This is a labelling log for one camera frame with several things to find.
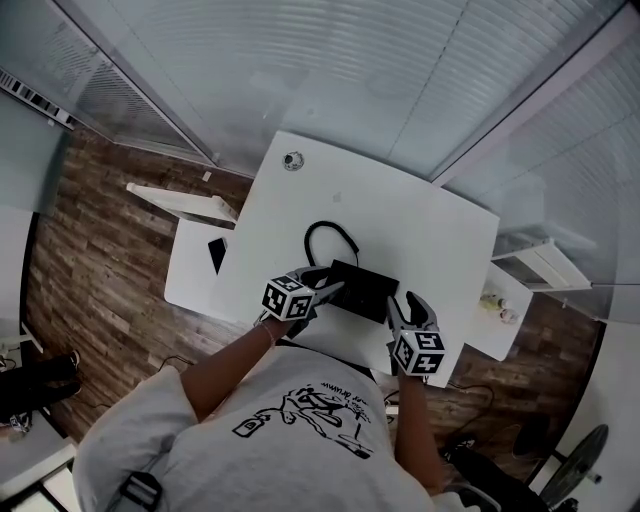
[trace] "bracelet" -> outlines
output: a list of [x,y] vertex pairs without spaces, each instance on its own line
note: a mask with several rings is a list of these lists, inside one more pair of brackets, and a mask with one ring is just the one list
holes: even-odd
[[267,333],[269,334],[269,338],[271,338],[271,346],[273,347],[276,344],[277,340],[271,330],[267,327],[267,324],[265,324],[264,322],[260,322],[258,325],[261,325],[262,327],[264,327],[264,330],[267,331]]

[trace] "black and white marker cube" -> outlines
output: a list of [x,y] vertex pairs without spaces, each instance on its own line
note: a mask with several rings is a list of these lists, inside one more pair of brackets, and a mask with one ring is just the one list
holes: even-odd
[[444,359],[444,344],[437,331],[400,331],[393,357],[407,375],[435,375]]
[[267,281],[262,305],[279,320],[306,318],[316,292],[289,276]]

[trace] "smartphone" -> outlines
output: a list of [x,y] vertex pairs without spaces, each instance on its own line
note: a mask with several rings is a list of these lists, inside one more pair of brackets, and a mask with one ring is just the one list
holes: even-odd
[[227,241],[224,238],[218,238],[213,242],[209,242],[209,252],[211,253],[216,274],[218,274],[220,273],[220,266],[222,265],[224,255],[227,252]]

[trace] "shirt sleeve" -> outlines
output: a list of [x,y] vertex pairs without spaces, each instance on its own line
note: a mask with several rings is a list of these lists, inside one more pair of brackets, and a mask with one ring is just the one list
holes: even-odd
[[437,512],[480,512],[480,507],[473,505],[465,507],[460,496],[455,492],[445,492],[431,498]]
[[89,429],[78,447],[73,479],[81,509],[106,510],[131,472],[147,470],[197,423],[175,368],[141,382]]

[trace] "forearm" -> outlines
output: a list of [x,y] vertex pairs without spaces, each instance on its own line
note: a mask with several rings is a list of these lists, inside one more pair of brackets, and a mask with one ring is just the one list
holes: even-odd
[[[264,323],[275,339],[284,336],[290,327],[289,323],[272,318]],[[182,387],[199,421],[223,402],[270,347],[269,332],[258,325],[182,373]]]
[[420,379],[400,372],[400,404],[396,460],[431,494],[444,487],[444,474],[429,422],[429,408]]

